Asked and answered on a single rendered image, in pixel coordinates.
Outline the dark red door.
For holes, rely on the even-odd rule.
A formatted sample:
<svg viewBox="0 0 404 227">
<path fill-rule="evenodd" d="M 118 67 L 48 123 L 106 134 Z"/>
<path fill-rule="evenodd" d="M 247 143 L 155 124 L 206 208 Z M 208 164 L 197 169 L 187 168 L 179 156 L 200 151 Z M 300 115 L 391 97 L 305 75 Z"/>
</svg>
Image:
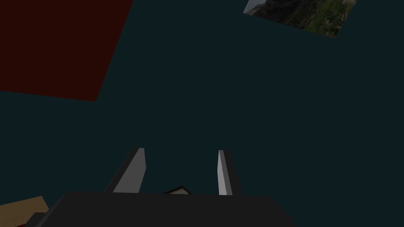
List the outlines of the dark red door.
<svg viewBox="0 0 404 227">
<path fill-rule="evenodd" d="M 133 0 L 0 0 L 0 91 L 96 101 Z"/>
</svg>

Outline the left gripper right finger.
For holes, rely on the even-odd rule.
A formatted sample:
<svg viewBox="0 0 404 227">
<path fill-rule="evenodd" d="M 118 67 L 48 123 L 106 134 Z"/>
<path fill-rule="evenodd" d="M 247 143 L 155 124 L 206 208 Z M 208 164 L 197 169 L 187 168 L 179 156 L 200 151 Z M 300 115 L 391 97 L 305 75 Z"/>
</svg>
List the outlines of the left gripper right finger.
<svg viewBox="0 0 404 227">
<path fill-rule="evenodd" d="M 242 195 L 234 160 L 228 150 L 218 151 L 217 178 L 219 195 Z"/>
</svg>

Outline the light wooden table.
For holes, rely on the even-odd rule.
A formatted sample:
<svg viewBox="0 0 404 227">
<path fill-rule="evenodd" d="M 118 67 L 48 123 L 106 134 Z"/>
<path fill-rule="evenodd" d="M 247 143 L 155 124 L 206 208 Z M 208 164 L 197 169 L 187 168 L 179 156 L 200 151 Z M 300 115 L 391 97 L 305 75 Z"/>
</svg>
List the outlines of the light wooden table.
<svg viewBox="0 0 404 227">
<path fill-rule="evenodd" d="M 0 227 L 24 225 L 35 212 L 49 210 L 42 196 L 0 205 Z"/>
</svg>

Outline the landscape picture on wall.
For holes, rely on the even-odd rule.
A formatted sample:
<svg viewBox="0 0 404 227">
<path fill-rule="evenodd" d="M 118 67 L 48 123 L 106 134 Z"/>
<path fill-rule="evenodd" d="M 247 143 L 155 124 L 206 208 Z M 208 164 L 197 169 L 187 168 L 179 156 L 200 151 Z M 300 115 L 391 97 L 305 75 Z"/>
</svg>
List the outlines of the landscape picture on wall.
<svg viewBox="0 0 404 227">
<path fill-rule="evenodd" d="M 335 38 L 357 0 L 249 0 L 244 14 Z"/>
</svg>

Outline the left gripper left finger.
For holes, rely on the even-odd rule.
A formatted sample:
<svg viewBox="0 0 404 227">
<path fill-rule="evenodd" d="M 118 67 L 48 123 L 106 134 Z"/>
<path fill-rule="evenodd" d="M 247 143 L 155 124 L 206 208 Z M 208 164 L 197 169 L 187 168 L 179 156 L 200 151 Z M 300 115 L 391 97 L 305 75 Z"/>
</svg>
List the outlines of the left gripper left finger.
<svg viewBox="0 0 404 227">
<path fill-rule="evenodd" d="M 138 193 L 146 171 L 144 148 L 134 148 L 129 153 L 105 192 Z"/>
</svg>

